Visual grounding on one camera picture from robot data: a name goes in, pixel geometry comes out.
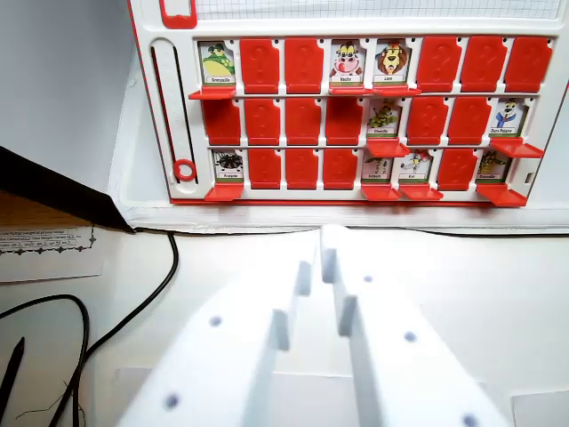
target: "paper sheet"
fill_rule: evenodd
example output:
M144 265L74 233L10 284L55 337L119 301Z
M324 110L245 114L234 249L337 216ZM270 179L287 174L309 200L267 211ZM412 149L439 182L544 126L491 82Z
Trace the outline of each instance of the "paper sheet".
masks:
M0 282L97 276L101 230L0 192Z
M199 20L253 18L480 17L554 20L552 0L196 0Z

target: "cow character card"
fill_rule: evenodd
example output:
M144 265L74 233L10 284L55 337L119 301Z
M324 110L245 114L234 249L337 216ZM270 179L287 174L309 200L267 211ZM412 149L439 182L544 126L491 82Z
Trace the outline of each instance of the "cow character card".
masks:
M392 157L374 157L366 150L362 167L362 182L386 183L391 179Z
M478 168L476 183L499 183L506 181L512 159L493 149L485 151Z
M367 122L368 138L394 138L399 129L401 107L394 100L374 99L370 102Z
M500 98L491 117L490 136L519 136L524 126L527 107L521 98Z
M213 152L216 182L243 182L243 158L234 149Z
M416 149L407 156L397 160L400 163L401 172L399 182L402 184L424 183L429 181L430 166L433 157L425 149Z
M404 40L378 40L373 67L373 85L403 85L407 82L407 70L411 50Z
M198 42L199 61L204 86L235 85L233 51L219 42Z
M364 84L365 51L357 40L332 40L330 86Z

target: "black cable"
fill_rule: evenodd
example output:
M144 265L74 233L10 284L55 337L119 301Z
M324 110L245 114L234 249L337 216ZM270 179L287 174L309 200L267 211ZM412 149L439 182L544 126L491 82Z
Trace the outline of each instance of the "black cable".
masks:
M153 302L157 296L160 295L160 293L166 288L168 283L170 283L170 281L172 280L172 277L174 276L176 270L178 269L178 265L180 264L180 255L178 253L178 247L176 246L176 240L174 239L173 233L171 231L168 231L167 234L168 234L168 240L170 241L170 246L172 247L172 255L173 255L172 267L170 268L170 271L168 271L168 274L166 275L166 277L164 278L162 283L156 288L156 290L146 300L144 300L136 309L131 311L131 313L129 313L128 316L126 316L123 320L118 322L118 324L115 327L113 327L110 331L108 331L105 335L103 335L85 353L83 363L81 365L77 365L77 368L76 368L75 372L73 373L71 380L69 381L69 386L67 387L67 389L63 393L60 404L57 406L57 409L55 411L55 414L53 415L52 421L50 422L50 427L56 427L57 426L57 423L59 422L61 415L63 414L63 411L65 411L65 406L67 405L67 403L69 401L69 396L71 395L71 393L73 393L73 395L74 395L74 404L73 404L74 413L77 412L77 424L75 424L75 417L74 417L73 427L79 427L79 415L78 415L78 411L76 408L78 407L79 383L81 380L81 373L83 372L84 365L85 365L86 361L89 359L90 356L92 356L92 354L95 351L97 351L97 349L102 344L104 344L105 342L110 340L123 327L125 327L131 320L133 320L141 311L143 311L145 308L147 308L148 305L151 302Z
M87 311L87 308L85 307L85 304L83 304L83 301L81 301L79 298L77 298L74 295L71 294L58 294L58 295L49 295L49 296L45 296L43 298L37 298L36 300L32 300L32 301L28 301L28 302L24 302L23 304L20 304L16 307L13 307L3 313L0 313L0 320L3 318L7 318L8 316L11 316L12 314L15 314L19 311L25 310L29 307L33 307L37 304L41 304L44 302L50 302L50 301L59 301L59 300L69 300L74 302L77 307L79 307L79 310L81 311L81 317L83 319L83 341L81 342L81 351L79 353L79 362L77 363L77 367L75 369L75 371L73 372L73 376L71 376L71 380L73 381L73 377L76 374L77 369L79 369L79 367L82 367L84 365L84 362L86 361L85 358L85 354L87 352L87 344L89 343L89 332L90 332L90 324L89 324L89 311ZM75 425L79 425L79 397L76 396L73 398L73 402L74 402L74 410L73 410L73 424Z

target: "white table surface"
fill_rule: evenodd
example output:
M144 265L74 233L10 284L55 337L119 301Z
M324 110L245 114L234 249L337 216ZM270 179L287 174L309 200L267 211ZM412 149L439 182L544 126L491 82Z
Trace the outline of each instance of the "white table surface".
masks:
M407 230L356 230L362 262L375 277L405 284L459 361L509 411L509 397L569 390L569 238L446 238ZM294 257L295 247L317 239L316 231L264 236L177 236L180 269L171 285L89 363L82 382L87 425L113 425L128 397L125 372L153 367L191 314L228 279L258 262L275 264ZM0 286L0 310L47 294L71 293L90 311L92 339L105 334L163 279L172 262L167 237L105 231L106 261L101 276ZM314 417L297 390L328 400L335 423L354 416L349 348L334 327L332 289L316 281L301 299L293 349L277 360L274 414L288 414L281 425L300 426ZM47 425L47 408L63 392L75 367L81 318L70 302L52 302L0 321L0 372L15 343L27 348L3 425ZM323 387L325 379L333 387ZM344 401L345 410L338 410ZM71 425L66 417L62 425Z

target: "lion character card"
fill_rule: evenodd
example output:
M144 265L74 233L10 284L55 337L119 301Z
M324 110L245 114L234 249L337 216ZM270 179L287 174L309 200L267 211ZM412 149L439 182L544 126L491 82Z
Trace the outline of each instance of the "lion character card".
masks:
M411 50L404 40L378 40L373 67L373 85L403 85L407 82L407 71Z
M212 154L216 182L243 182L243 158L234 149Z
M366 150L362 166L362 182L376 184L389 182L392 166L392 157L375 157L369 150Z
M392 99L374 99L370 102L367 121L368 138L394 138L399 129L401 107Z
M482 155L478 168L476 183L500 183L506 181L512 159L505 154L489 149Z
M364 84L365 51L358 40L332 40L330 86Z
M235 85L233 51L226 49L222 41L198 42L199 61L204 86Z
M519 136L522 133L527 107L521 98L500 98L493 116L490 136Z
M429 181L429 172L430 166L433 163L433 157L431 157L426 149L416 149L405 157L401 157L398 161L401 162L399 182L402 184L417 184Z

